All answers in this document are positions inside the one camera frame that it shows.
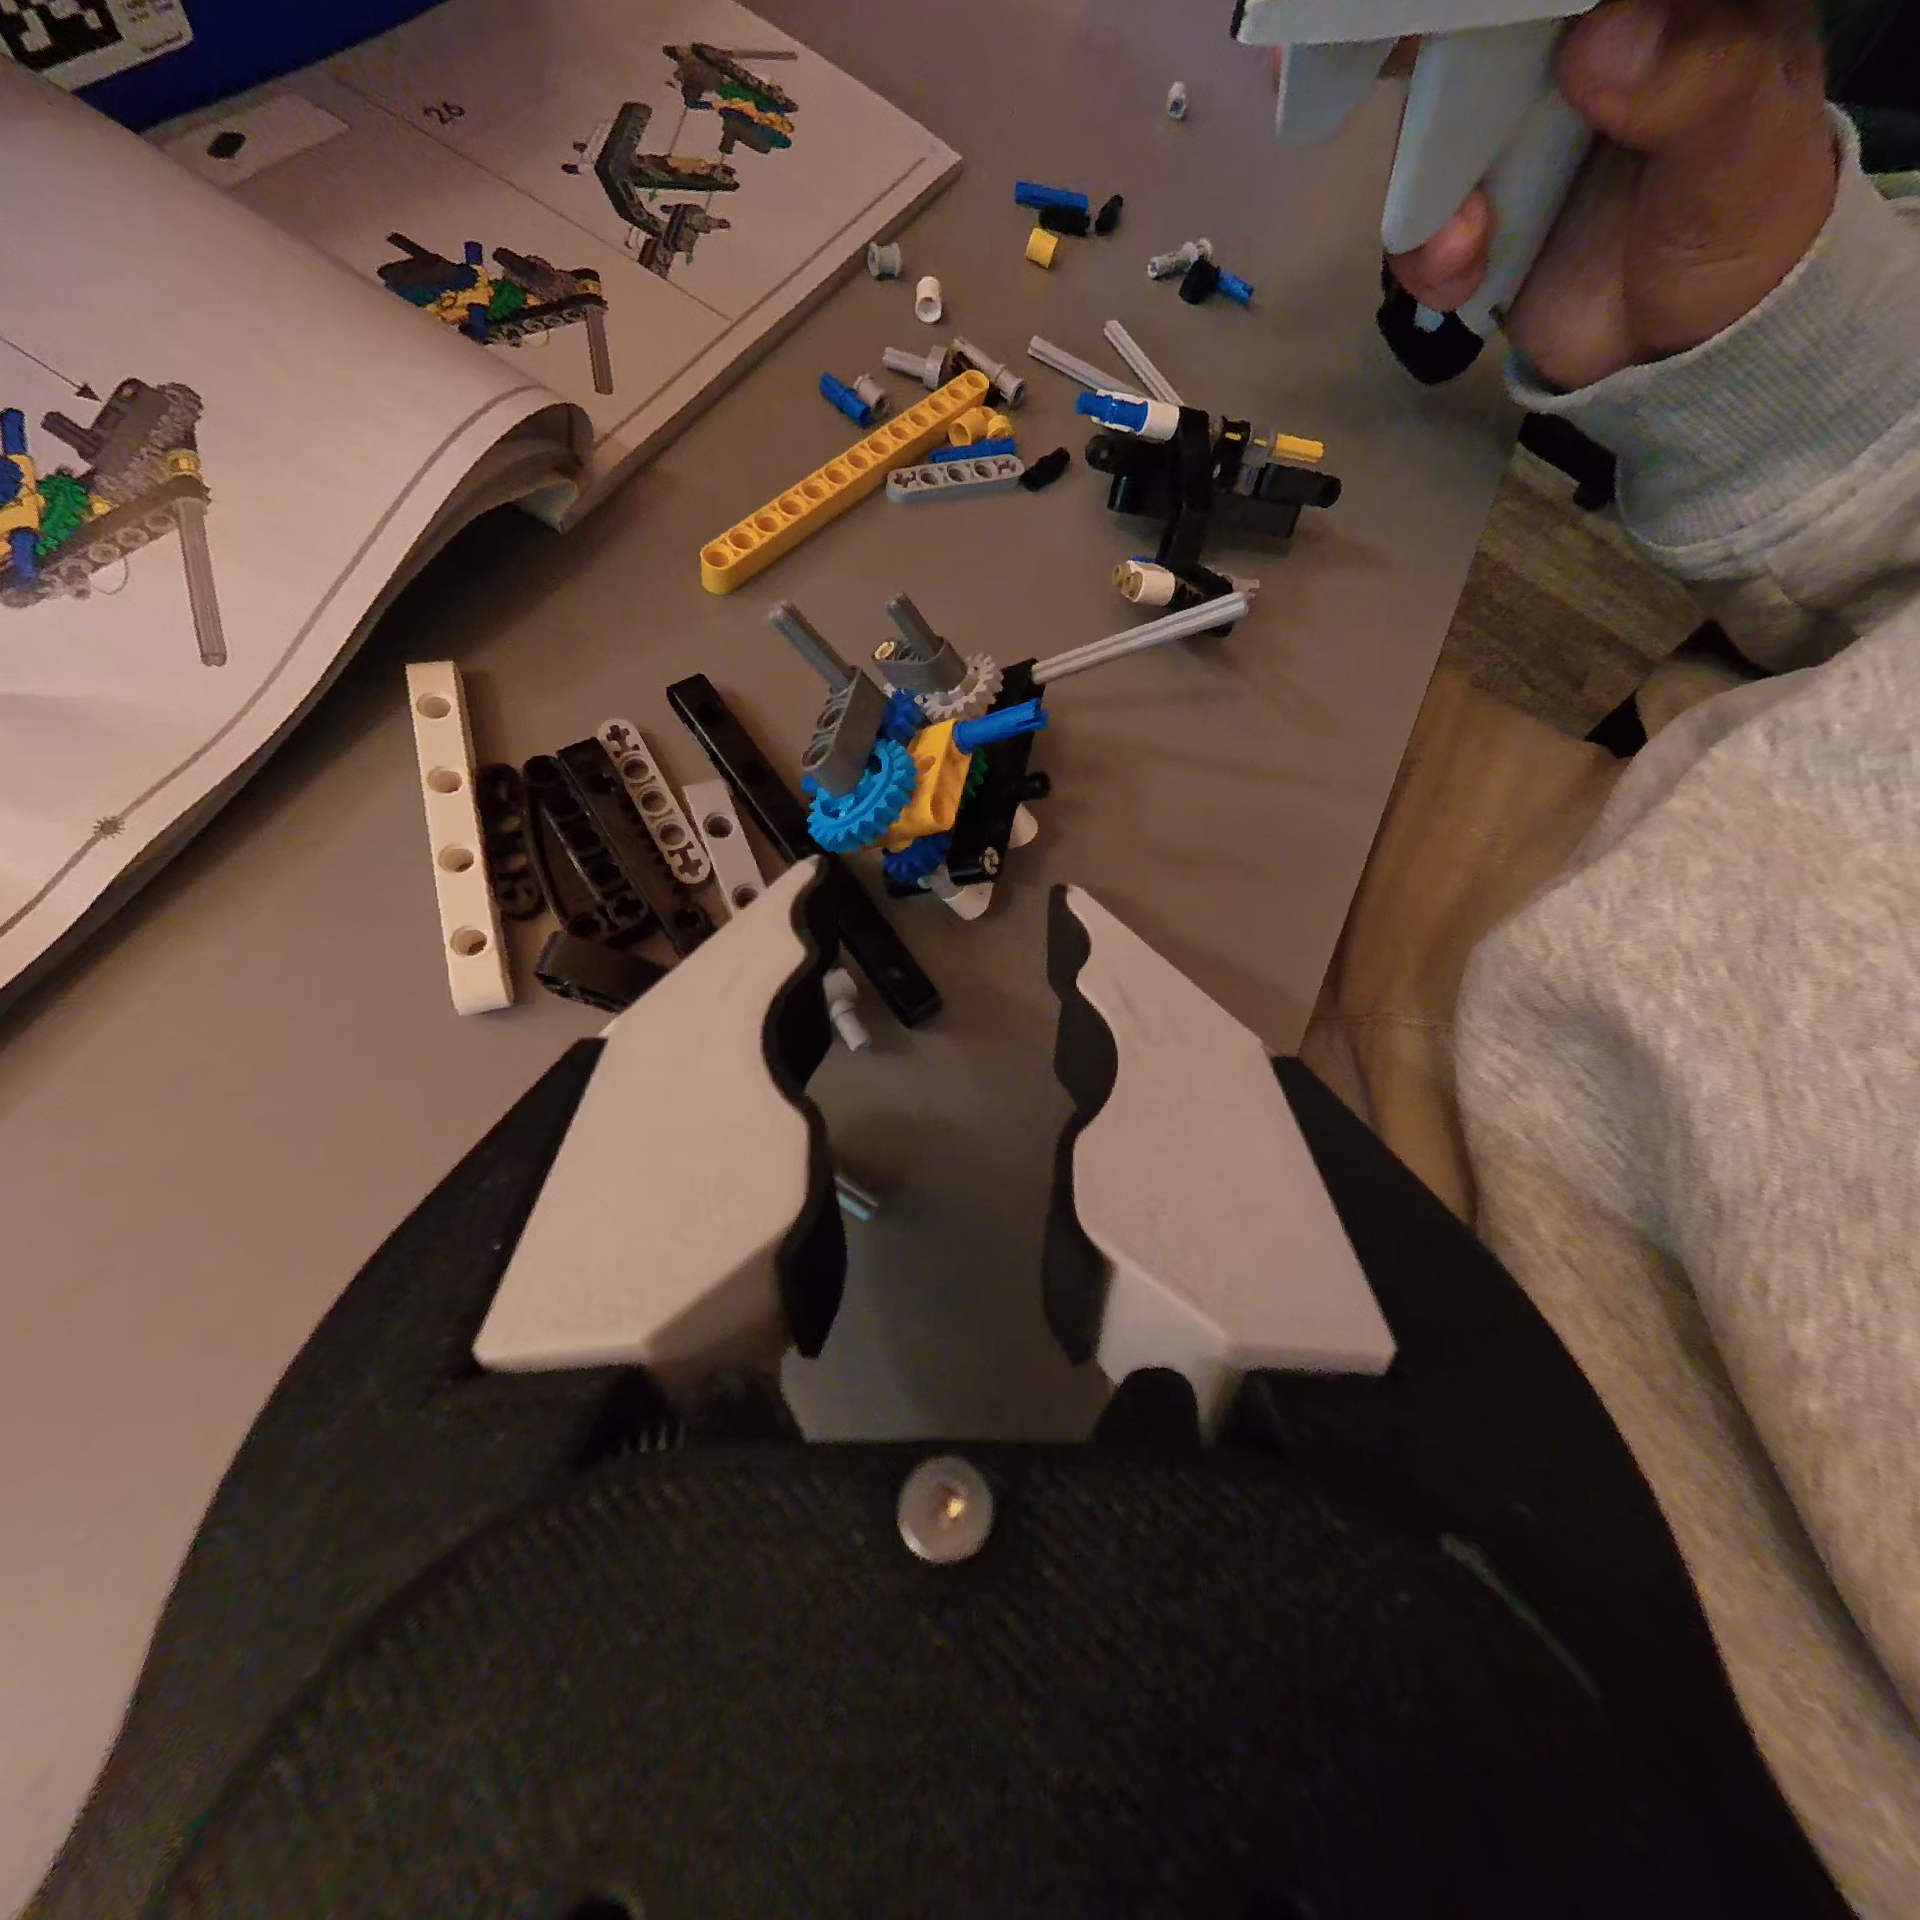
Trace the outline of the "short white lego beam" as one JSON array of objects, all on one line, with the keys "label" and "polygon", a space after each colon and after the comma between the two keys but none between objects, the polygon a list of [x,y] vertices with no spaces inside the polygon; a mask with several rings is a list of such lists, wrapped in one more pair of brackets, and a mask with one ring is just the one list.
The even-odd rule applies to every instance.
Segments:
[{"label": "short white lego beam", "polygon": [[726,779],[683,784],[689,826],[707,856],[710,882],[728,919],[760,898],[765,878],[741,823],[736,796]]}]

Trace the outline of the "short black lego beam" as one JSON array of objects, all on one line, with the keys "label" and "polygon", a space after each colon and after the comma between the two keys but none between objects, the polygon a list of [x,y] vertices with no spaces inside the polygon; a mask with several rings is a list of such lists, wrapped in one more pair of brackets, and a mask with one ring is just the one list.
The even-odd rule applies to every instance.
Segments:
[{"label": "short black lego beam", "polygon": [[497,916],[513,923],[539,922],[545,898],[520,771],[506,762],[480,766],[473,775],[473,800]]}]

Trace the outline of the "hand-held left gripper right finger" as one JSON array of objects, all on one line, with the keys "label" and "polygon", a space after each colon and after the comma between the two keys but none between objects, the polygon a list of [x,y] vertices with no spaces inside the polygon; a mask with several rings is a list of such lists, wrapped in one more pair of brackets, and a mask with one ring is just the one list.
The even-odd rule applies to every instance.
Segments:
[{"label": "hand-held left gripper right finger", "polygon": [[1059,1132],[1047,1328],[1120,1382],[1185,1380],[1202,1434],[1241,1380],[1385,1376],[1395,1340],[1258,1035],[1077,885],[1047,900]]}]

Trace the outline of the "person's right forearm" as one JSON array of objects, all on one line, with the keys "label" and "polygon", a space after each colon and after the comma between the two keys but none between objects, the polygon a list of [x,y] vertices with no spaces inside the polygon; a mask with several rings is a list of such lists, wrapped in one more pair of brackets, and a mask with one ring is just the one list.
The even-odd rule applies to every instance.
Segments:
[{"label": "person's right forearm", "polygon": [[1555,390],[1517,351],[1505,388],[1615,458],[1615,514],[1763,674],[1914,615],[1918,236],[1827,109],[1835,206],[1738,323],[1659,363]]}]

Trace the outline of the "blue plastic bin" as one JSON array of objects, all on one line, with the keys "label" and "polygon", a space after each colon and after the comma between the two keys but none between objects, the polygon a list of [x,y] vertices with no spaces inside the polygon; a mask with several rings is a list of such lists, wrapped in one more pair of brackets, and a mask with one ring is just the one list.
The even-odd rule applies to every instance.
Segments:
[{"label": "blue plastic bin", "polygon": [[5,3],[2,54],[150,130],[427,11],[427,3]]}]

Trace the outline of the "long yellow lego beam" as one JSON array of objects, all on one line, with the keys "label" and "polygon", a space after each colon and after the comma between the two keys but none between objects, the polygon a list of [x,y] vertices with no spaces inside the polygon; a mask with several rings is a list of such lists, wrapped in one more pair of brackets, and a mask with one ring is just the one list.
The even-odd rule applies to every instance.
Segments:
[{"label": "long yellow lego beam", "polygon": [[726,595],[775,564],[830,520],[871,496],[897,469],[921,464],[947,443],[955,421],[986,404],[992,382],[961,371],[941,388],[867,429],[821,469],[782,486],[755,510],[702,546],[702,587]]}]

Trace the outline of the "person's grey sweatshirt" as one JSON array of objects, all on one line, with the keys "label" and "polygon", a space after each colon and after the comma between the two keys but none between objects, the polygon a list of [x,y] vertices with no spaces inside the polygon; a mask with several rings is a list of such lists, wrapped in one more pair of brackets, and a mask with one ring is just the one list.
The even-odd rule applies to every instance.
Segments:
[{"label": "person's grey sweatshirt", "polygon": [[1914,1915],[1918,626],[1721,693],[1473,952],[1479,1222],[1861,1915]]}]

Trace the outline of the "black curved lego piece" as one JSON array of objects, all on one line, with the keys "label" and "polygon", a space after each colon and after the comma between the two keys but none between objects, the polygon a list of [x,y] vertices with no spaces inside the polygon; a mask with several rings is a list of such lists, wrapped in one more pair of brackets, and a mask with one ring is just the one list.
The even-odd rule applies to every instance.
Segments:
[{"label": "black curved lego piece", "polygon": [[545,992],[617,1016],[647,995],[667,970],[638,950],[586,939],[570,930],[545,938],[535,957],[535,982]]}]

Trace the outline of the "person's right hand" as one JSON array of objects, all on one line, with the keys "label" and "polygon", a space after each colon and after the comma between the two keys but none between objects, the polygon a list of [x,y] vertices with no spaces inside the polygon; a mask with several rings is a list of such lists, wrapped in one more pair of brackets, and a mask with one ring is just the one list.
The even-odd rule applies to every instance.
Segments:
[{"label": "person's right hand", "polygon": [[1755,309],[1833,211],[1838,138],[1814,5],[1597,5],[1555,82],[1592,149],[1503,335],[1570,394]]}]

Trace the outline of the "lego instruction booklet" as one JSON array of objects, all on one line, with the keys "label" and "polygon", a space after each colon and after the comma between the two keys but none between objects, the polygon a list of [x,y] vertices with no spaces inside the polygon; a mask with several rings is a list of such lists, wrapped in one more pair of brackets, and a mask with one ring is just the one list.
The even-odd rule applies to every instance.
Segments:
[{"label": "lego instruction booklet", "polygon": [[427,5],[143,132],[5,60],[2,134],[5,992],[961,162],[741,5]]}]

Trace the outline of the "colourful lego gear assembly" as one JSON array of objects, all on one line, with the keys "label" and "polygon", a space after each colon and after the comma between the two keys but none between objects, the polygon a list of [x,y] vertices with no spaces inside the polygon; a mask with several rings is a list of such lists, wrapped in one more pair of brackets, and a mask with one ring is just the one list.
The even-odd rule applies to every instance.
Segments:
[{"label": "colourful lego gear assembly", "polygon": [[998,663],[961,655],[906,595],[885,613],[896,632],[873,655],[878,676],[841,658],[797,605],[769,613],[825,684],[799,757],[806,839],[827,855],[878,851],[896,894],[935,895],[978,922],[1001,856],[982,855],[975,880],[955,878],[959,826],[986,798],[989,749],[1021,743],[1047,718],[1038,699],[1001,703]]}]

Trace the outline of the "light grey lego axle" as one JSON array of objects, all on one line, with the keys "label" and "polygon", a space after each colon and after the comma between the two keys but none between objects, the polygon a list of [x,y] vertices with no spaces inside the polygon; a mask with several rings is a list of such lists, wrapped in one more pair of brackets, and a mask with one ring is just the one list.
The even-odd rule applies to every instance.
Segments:
[{"label": "light grey lego axle", "polygon": [[1253,610],[1254,599],[1254,591],[1226,591],[1178,613],[1158,615],[1111,637],[1082,642],[1063,653],[1035,661],[1031,682],[1041,688],[1085,674],[1098,666],[1145,653],[1165,642],[1229,632]]}]

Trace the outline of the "short light grey lego beam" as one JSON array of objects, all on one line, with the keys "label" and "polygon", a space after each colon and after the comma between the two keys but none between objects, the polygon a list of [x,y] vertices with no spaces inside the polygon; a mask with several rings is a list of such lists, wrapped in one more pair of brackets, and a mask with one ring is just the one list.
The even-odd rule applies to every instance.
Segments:
[{"label": "short light grey lego beam", "polygon": [[1023,461],[1015,452],[967,452],[963,447],[959,452],[963,458],[953,461],[891,469],[881,494],[893,506],[923,506],[937,498],[992,496],[1021,486]]}]

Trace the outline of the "long black lego beam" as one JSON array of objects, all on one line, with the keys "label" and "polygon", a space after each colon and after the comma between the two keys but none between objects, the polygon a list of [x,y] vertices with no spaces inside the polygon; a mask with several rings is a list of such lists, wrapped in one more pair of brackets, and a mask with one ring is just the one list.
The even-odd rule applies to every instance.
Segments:
[{"label": "long black lego beam", "polygon": [[838,944],[903,1027],[923,1027],[944,1007],[944,996],[891,922],[838,855],[822,853],[805,826],[799,798],[734,716],[719,690],[691,674],[667,684],[664,701],[691,733],[713,771],[742,802],[752,826],[785,862],[822,859],[825,894]]}]

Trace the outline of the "light grey thin lego liftarm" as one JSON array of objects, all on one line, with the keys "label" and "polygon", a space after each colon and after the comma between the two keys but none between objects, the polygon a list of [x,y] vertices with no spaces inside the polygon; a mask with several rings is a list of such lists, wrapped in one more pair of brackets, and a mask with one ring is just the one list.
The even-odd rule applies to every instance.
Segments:
[{"label": "light grey thin lego liftarm", "polygon": [[609,718],[594,732],[613,759],[615,773],[638,808],[669,878],[687,890],[705,887],[710,856],[691,830],[680,800],[661,773],[647,735],[624,718]]}]

